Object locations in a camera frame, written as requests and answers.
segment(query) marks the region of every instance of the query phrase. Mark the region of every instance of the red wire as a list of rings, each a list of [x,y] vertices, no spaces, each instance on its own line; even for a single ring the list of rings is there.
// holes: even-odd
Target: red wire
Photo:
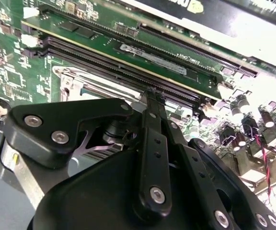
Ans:
[[[268,159],[267,159],[266,151],[262,147],[262,143],[261,143],[261,141],[259,139],[259,136],[256,135],[255,139],[256,139],[257,144],[261,147],[262,153],[263,153],[263,157],[264,157],[265,170],[266,170],[266,180],[267,180],[267,184],[268,184],[268,199],[269,199],[269,202],[270,202],[270,195],[271,195],[272,188],[271,188],[271,181],[270,181],[270,168],[269,168],[269,165],[268,165]]]

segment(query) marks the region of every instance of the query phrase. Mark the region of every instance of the motherboard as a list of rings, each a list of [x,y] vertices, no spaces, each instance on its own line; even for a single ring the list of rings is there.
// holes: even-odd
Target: motherboard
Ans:
[[[143,111],[150,88],[186,140],[203,139],[237,174],[247,171],[234,160],[252,161],[241,155],[263,157],[256,135],[276,160],[276,66],[124,1],[0,0],[0,132],[17,105],[118,97]]]

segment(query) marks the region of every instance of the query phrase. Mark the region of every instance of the silver bolt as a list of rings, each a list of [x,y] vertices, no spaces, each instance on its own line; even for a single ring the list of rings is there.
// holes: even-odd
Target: silver bolt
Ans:
[[[129,108],[128,108],[128,106],[126,104],[122,104],[121,108],[124,109],[124,110],[129,110]]]
[[[203,143],[202,141],[200,141],[200,140],[197,141],[197,145],[198,145],[199,147],[201,147],[201,148],[204,148],[204,147],[205,147],[204,143]]]
[[[171,122],[171,126],[172,126],[172,128],[177,128],[177,125],[174,122]]]
[[[156,118],[156,115],[153,114],[153,113],[150,113],[149,115],[150,115],[151,117],[153,117],[153,118]]]
[[[69,136],[63,131],[55,131],[52,133],[52,140],[57,144],[66,144],[69,141]]]
[[[270,223],[276,227],[276,219],[273,216],[268,215],[268,218],[270,220]]]
[[[24,118],[24,122],[30,126],[30,127],[39,127],[42,125],[42,120],[41,118],[34,116],[34,115],[29,115]]]
[[[152,199],[157,203],[157,204],[163,204],[165,202],[165,194],[163,191],[158,188],[158,187],[152,187],[150,189],[150,195]]]
[[[218,223],[224,227],[225,229],[228,228],[228,226],[230,225],[229,220],[227,219],[227,217],[224,215],[223,212],[216,210],[215,211],[215,217],[216,220],[218,221]]]
[[[267,227],[268,224],[267,224],[267,221],[264,219],[264,217],[260,214],[256,214],[256,218],[258,220],[258,222],[263,225],[264,227]]]

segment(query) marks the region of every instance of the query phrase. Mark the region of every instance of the electrolytic capacitor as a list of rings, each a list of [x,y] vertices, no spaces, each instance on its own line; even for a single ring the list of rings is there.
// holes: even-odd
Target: electrolytic capacitor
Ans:
[[[233,147],[233,150],[234,150],[234,151],[240,150],[240,147],[239,147],[238,142],[237,142],[236,139],[233,140],[231,144],[232,144],[232,147]]]
[[[200,123],[197,118],[193,117],[193,121],[189,127],[189,134],[192,138],[198,138],[199,137],[199,127]]]
[[[248,112],[251,111],[250,104],[245,95],[239,95],[237,97],[237,100],[238,100],[238,106],[242,113],[247,114]]]
[[[241,121],[243,119],[243,114],[240,111],[239,106],[235,102],[230,104],[230,111],[233,118],[235,118],[236,120]]]
[[[245,146],[246,141],[245,141],[245,137],[241,132],[236,133],[236,141],[238,143],[239,146]]]
[[[274,126],[274,122],[273,122],[272,117],[271,117],[269,112],[263,111],[263,112],[261,112],[261,116],[262,116],[262,119],[264,121],[264,125],[267,128],[271,128],[271,127]]]

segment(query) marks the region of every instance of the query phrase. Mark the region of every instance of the black slot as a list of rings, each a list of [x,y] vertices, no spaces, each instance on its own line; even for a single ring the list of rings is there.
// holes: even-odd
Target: black slot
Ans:
[[[257,72],[255,72],[255,71],[251,71],[251,70],[249,70],[249,69],[247,69],[245,67],[240,66],[237,63],[231,62],[231,61],[229,61],[229,60],[227,60],[225,58],[222,58],[222,57],[220,57],[218,55],[212,54],[212,53],[210,53],[210,52],[208,52],[206,50],[203,50],[203,49],[198,48],[198,47],[196,47],[194,45],[191,45],[191,44],[189,44],[187,42],[184,42],[184,41],[182,41],[180,39],[172,37],[171,35],[162,33],[162,32],[160,32],[158,30],[155,30],[155,29],[153,29],[153,28],[151,28],[149,26],[142,26],[141,25],[139,27],[139,30],[141,30],[143,32],[146,32],[146,33],[148,33],[150,35],[159,37],[162,40],[165,40],[165,41],[170,42],[172,44],[175,44],[175,45],[177,45],[179,47],[187,49],[187,50],[189,50],[191,52],[194,52],[195,54],[198,54],[198,55],[200,55],[202,57],[209,58],[210,60],[218,62],[221,65],[223,65],[223,66],[225,66],[225,67],[227,67],[229,69],[232,69],[234,71],[240,72],[240,73],[242,73],[244,75],[247,75],[249,77],[256,77],[256,75],[257,75]]]
[[[184,59],[175,58],[175,56],[172,56],[166,52],[160,51],[158,49],[154,49],[149,45],[143,44],[142,42],[140,42],[130,36],[126,36],[124,34],[118,34],[109,28],[104,28],[104,27],[98,26],[96,23],[76,18],[75,16],[73,16],[71,14],[68,14],[63,11],[59,11],[58,9],[55,9],[52,6],[41,5],[41,6],[39,6],[39,11],[40,11],[40,13],[46,13],[46,12],[55,13],[56,15],[60,15],[64,18],[68,19],[69,21],[72,21],[73,24],[77,24],[79,27],[87,28],[87,29],[93,30],[94,32],[108,36],[110,38],[114,38],[122,43],[125,43],[126,45],[141,49],[149,54],[156,55],[156,56],[158,56],[162,59],[165,59],[169,62],[175,63],[184,68],[187,68],[188,71],[195,71],[195,72],[199,72],[201,74],[205,74],[205,76],[207,76],[211,80],[213,80],[213,82],[215,84],[220,82],[222,79],[222,76],[218,73],[214,73],[207,69],[202,69],[202,68],[196,66],[195,64],[192,64]]]
[[[166,97],[171,102],[191,107],[196,111],[198,110],[200,101],[205,98],[184,87],[172,84],[167,80],[141,72],[135,68],[128,67],[122,63],[62,40],[48,37],[43,40],[43,43],[45,46],[41,50],[38,49],[36,51],[35,57],[42,58],[46,55],[52,55],[87,69],[90,73],[97,74],[114,82],[123,83],[142,92],[148,87],[155,87],[160,91],[164,91]],[[31,52],[34,56],[35,49],[31,49]]]

